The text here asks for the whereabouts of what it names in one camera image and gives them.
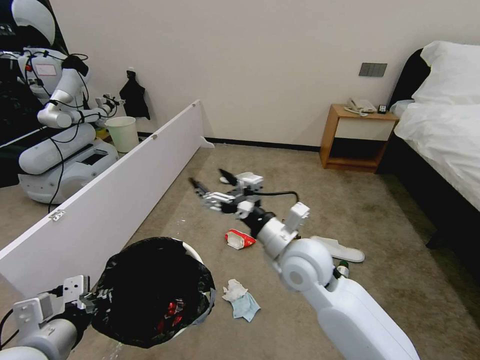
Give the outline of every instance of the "white pillow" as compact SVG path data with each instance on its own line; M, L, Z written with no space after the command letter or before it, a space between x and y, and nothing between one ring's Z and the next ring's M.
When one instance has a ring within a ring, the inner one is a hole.
M421 57L431 70L412 95L416 103L480 104L480 46L434 41Z

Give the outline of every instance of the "white slipper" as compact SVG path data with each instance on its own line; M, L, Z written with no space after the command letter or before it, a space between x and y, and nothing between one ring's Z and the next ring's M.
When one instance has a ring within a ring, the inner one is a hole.
M365 260L365 254L355 248L340 245L335 239L320 236L310 236L310 239L320 241L327 248L333 258L346 260L351 263L362 263Z

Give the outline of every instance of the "drawer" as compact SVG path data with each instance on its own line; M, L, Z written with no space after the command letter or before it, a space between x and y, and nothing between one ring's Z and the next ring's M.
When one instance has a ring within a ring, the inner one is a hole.
M394 125L394 120L340 117L335 137L387 141Z

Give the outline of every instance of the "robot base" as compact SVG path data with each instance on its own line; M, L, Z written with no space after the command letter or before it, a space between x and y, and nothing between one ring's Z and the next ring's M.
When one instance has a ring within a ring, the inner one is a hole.
M64 162L60 188L52 204L63 203L119 159L115 146L100 139L90 144L90 147ZM40 175L19 174L18 179L29 198L48 204L57 190L61 171L62 165L58 165Z

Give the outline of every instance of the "trash can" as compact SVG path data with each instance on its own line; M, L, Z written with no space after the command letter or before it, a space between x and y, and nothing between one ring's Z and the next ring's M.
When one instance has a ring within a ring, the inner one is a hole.
M148 349L205 321L215 295L212 274L190 245L150 237L107 261L91 324L123 344Z
M113 144L119 153L128 153L139 144L135 121L135 118L131 116L119 116L105 122Z

